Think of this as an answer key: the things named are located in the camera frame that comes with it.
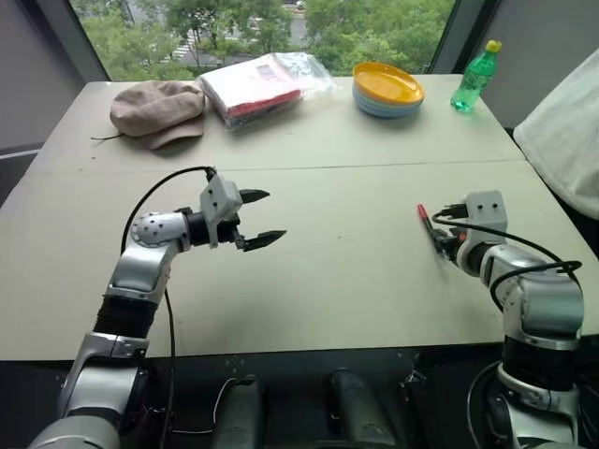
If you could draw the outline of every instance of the cap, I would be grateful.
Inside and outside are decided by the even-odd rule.
[[[144,81],[116,95],[110,121],[121,133],[155,150],[204,133],[204,93],[180,81]]]
[[[502,50],[502,43],[499,40],[490,40],[487,42],[486,50],[492,53],[499,53]]]

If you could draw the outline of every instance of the robotic arm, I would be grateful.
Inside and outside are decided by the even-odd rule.
[[[200,211],[148,213],[135,220],[97,315],[94,330],[83,338],[59,398],[59,417],[40,433],[31,448],[117,449],[119,432],[135,425],[148,372],[141,366],[148,331],[165,293],[170,263],[192,246],[234,242],[245,252],[270,245],[285,231],[245,239],[237,211],[244,203],[268,196],[238,190],[215,172],[200,195]]]
[[[466,227],[505,232],[499,192],[470,194],[433,215],[433,221],[448,224],[439,217],[463,221],[453,222],[450,233],[428,226],[437,251],[487,287],[507,273],[547,263],[505,243],[504,237]],[[514,274],[491,288],[504,315],[504,354],[496,372],[500,387],[486,398],[489,435],[510,449],[545,442],[576,445],[574,354],[584,313],[582,293],[556,268]]]

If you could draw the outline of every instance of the gray wall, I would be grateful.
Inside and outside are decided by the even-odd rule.
[[[503,0],[481,51],[488,39],[504,48],[483,98],[504,127],[514,127],[599,48],[599,0]]]
[[[0,0],[0,150],[46,140],[82,85],[15,0]]]

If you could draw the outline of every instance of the yellow bottle cap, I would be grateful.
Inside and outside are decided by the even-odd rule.
[[[502,50],[502,43],[499,40],[490,40],[487,42],[487,51],[499,53]]]

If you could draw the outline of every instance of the green foliage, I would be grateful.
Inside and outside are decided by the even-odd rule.
[[[192,54],[209,52],[224,61],[237,52],[286,51],[291,15],[279,0],[166,0],[167,24],[182,39],[192,32]]]
[[[280,0],[237,0],[231,7],[236,26],[250,43],[252,53],[289,50],[291,13]]]
[[[80,22],[112,80],[190,80],[193,77],[183,65],[170,59],[179,40],[164,26],[126,22],[122,10],[110,3],[87,4],[94,7],[94,14],[82,12]]]
[[[231,55],[292,51],[292,15],[281,0],[70,0],[114,80],[191,79]],[[133,23],[129,4],[145,14]],[[422,72],[454,0],[305,0],[308,51],[336,76],[361,61]],[[195,66],[171,58],[187,42]]]
[[[334,75],[361,61],[420,73],[431,61],[454,0],[306,0],[309,51]]]

